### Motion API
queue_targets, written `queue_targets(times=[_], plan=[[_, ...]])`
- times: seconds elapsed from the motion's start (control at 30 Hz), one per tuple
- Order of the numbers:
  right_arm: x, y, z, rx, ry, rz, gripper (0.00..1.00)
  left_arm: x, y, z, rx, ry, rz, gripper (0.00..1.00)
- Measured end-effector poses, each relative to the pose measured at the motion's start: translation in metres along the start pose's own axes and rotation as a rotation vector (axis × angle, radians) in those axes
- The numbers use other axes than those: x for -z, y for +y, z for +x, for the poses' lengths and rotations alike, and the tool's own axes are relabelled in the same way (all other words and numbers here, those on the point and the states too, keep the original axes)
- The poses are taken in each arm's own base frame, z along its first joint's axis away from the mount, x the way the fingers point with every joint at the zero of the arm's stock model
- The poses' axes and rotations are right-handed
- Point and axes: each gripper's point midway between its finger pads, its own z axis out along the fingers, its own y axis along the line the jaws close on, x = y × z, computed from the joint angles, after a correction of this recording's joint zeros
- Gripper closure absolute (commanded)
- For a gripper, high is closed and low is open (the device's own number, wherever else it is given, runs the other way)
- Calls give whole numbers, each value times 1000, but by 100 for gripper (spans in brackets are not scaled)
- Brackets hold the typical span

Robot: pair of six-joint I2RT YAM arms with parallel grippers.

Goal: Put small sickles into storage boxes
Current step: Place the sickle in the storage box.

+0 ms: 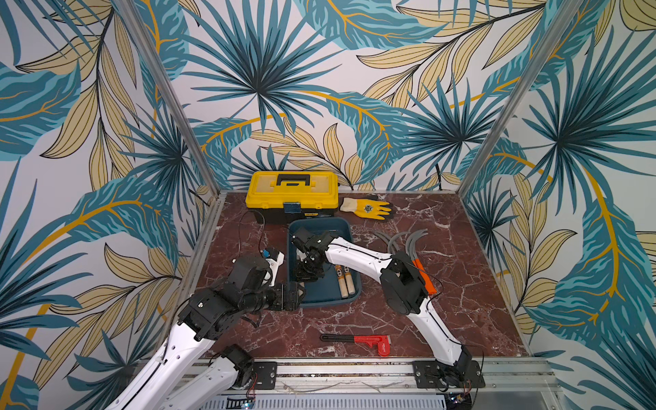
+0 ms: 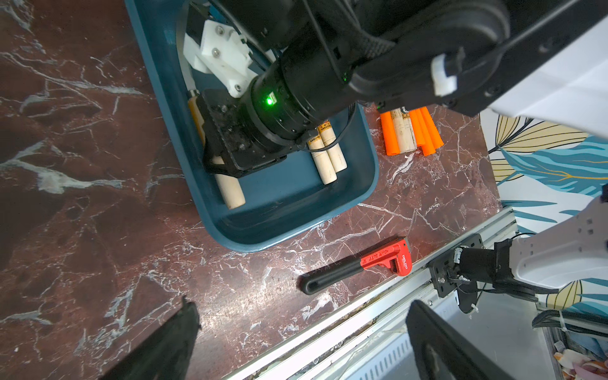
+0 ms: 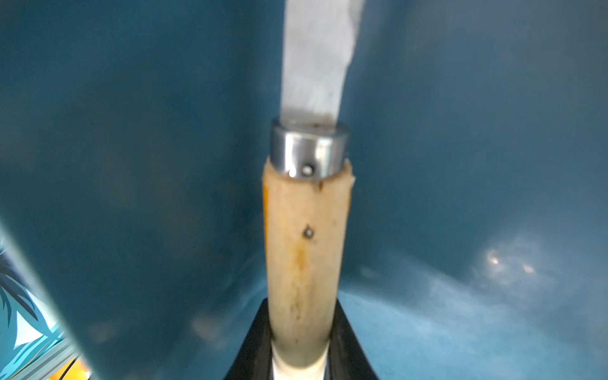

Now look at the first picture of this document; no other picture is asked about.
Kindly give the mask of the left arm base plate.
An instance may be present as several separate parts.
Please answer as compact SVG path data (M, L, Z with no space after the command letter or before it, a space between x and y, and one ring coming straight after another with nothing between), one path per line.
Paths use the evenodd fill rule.
M278 363L275 361L235 364L225 357L220 357L200 377L211 392L252 388L257 391L269 391L275 387L277 373Z

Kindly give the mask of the teal plastic tray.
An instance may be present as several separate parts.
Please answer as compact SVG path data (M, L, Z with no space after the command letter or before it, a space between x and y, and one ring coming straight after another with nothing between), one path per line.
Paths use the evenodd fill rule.
M339 217L316 218L307 220L296 220L289 225L288 234L288 254L290 256L288 261L288 280L301 283L300 279L296 278L295 269L301 261L297 248L291 242L291 237L299 229L314 234L321 235L324 232L330 232L336 236L343 237L348 241L352 241L350 232L350 224L347 220ZM346 303L354 302L362 292L362 283L360 273L351 269L351 278L354 281L355 293L342 297L342 292L339 287L338 275L335 267L329 263L323 264L325 275L314 282L304 282L306 295L300 304L302 309L320 309L335 307Z

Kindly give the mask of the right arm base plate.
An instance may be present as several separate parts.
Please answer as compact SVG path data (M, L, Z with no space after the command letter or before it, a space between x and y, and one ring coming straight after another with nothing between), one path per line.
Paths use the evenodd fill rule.
M484 388L483 372L476 360L465 365L447 366L436 360L412 362L413 377L419 389Z

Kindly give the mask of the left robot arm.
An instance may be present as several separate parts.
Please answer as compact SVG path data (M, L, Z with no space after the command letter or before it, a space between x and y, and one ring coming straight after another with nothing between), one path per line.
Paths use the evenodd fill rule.
M234 386L255 380L254 360L232 345L192 381L179 387L187 370L243 318L270 311L295 311L303 289L276 280L285 256L276 249L240 256L228 278L195 292L184 304L169 335L110 409L198 409Z

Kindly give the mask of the wooden sickle blue sheath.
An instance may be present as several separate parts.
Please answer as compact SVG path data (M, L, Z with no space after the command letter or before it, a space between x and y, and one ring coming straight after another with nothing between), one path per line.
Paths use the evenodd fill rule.
M347 286L348 295L353 296L356 293L353 274L347 266L343 266L343 272L344 272L344 278Z

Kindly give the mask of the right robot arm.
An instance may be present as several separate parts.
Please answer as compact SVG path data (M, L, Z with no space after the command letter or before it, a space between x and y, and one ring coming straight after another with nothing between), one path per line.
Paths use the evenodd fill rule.
M386 254L352 244L330 232L313 234L299 228L290 240L304 258L296 264L296 278L309 282L324 273L324 265L349 268L372 278L382 287L385 303L413 323L430 346L437 370L422 372L448 386L485 386L479 363L464 343L456 340L432 304L421 271L404 252Z

